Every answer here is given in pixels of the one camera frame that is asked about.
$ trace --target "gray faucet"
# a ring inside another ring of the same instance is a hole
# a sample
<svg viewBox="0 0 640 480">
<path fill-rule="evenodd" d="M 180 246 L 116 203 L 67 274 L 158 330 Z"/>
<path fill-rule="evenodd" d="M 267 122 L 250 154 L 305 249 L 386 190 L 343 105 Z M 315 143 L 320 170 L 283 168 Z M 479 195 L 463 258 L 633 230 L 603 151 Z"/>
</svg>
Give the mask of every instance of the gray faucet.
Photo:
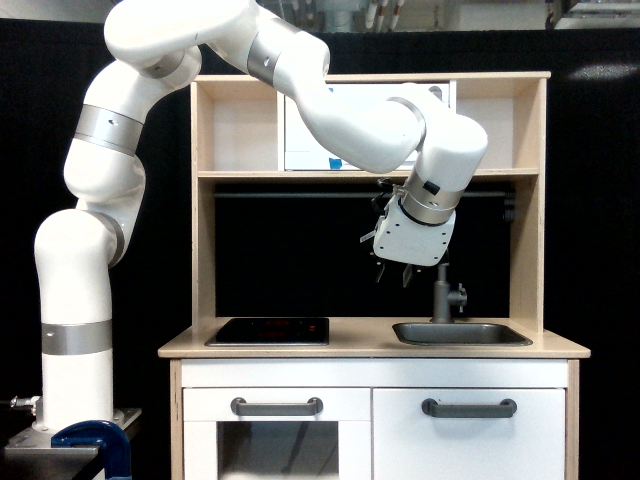
<svg viewBox="0 0 640 480">
<path fill-rule="evenodd" d="M 451 284 L 447 281 L 448 262 L 438 264 L 438 280 L 433 284 L 433 318 L 432 323 L 453 323 L 451 307 L 462 307 L 467 304 L 467 291 L 462 284 L 458 284 L 458 290 L 451 290 Z"/>
</svg>

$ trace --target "oven door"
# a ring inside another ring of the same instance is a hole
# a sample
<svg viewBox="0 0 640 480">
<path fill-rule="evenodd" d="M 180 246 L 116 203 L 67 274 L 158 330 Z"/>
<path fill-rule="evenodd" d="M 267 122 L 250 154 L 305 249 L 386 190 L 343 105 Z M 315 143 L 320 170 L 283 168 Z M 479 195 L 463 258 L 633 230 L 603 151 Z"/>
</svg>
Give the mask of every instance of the oven door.
<svg viewBox="0 0 640 480">
<path fill-rule="evenodd" d="M 184 389 L 185 480 L 370 480 L 366 388 Z"/>
</svg>

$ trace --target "toy kitchen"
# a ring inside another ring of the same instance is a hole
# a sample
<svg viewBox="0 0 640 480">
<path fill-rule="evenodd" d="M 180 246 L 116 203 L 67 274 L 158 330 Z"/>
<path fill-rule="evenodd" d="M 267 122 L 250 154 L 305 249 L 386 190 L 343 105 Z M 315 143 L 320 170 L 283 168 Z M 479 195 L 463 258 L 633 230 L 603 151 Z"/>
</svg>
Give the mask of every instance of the toy kitchen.
<svg viewBox="0 0 640 480">
<path fill-rule="evenodd" d="M 196 78 L 193 320 L 159 350 L 174 480 L 578 478 L 590 351 L 543 324 L 548 78 L 327 77 L 335 95 L 440 85 L 487 132 L 450 258 L 427 271 L 359 245 L 380 216 L 370 203 L 384 216 L 411 164 L 380 180 L 300 146 L 295 104 L 271 87 Z M 391 192 L 374 198 L 376 184 Z M 482 220 L 494 207 L 502 218 Z M 380 241 L 393 227 L 377 225 Z"/>
</svg>

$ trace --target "sink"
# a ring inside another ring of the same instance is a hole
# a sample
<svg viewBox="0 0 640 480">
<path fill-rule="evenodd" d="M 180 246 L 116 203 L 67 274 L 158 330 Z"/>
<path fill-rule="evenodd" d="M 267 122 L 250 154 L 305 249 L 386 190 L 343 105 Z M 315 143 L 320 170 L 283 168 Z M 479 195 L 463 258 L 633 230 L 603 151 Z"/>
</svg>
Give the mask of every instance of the sink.
<svg viewBox="0 0 640 480">
<path fill-rule="evenodd" d="M 398 340 L 412 345 L 523 346 L 533 342 L 505 325 L 495 323 L 396 323 Z"/>
</svg>

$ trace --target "gray handle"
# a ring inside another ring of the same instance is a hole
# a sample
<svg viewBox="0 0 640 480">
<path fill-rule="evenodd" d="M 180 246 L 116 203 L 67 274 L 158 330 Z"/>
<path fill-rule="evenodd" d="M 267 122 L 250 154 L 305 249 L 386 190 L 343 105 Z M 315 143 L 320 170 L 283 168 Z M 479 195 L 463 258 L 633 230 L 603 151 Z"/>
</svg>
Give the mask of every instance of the gray handle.
<svg viewBox="0 0 640 480">
<path fill-rule="evenodd" d="M 322 400 L 307 403 L 247 403 L 244 398 L 231 401 L 231 411 L 239 417 L 311 417 L 322 412 Z"/>
<path fill-rule="evenodd" d="M 511 418 L 517 409 L 510 398 L 499 405 L 439 405 L 433 398 L 422 402 L 422 411 L 436 418 Z"/>
</svg>

